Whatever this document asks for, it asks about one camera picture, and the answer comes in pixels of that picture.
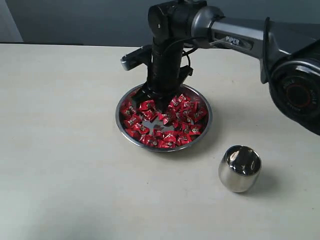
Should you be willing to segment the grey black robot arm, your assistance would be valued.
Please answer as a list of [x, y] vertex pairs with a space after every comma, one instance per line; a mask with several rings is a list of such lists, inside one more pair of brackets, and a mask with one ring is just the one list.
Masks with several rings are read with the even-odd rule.
[[320, 132], [320, 27], [225, 17], [204, 0], [168, 1], [148, 10], [152, 45], [147, 80], [133, 96], [155, 100], [166, 110], [184, 79], [179, 76], [185, 44], [196, 49], [230, 49], [259, 60], [260, 80], [286, 117]]

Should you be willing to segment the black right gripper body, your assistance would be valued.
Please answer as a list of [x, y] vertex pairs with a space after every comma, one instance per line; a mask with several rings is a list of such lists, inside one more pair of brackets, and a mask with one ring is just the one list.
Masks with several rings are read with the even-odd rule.
[[142, 87], [143, 101], [170, 98], [185, 79], [193, 74], [190, 63], [181, 67], [184, 43], [184, 39], [153, 39], [152, 60], [148, 66], [146, 83]]

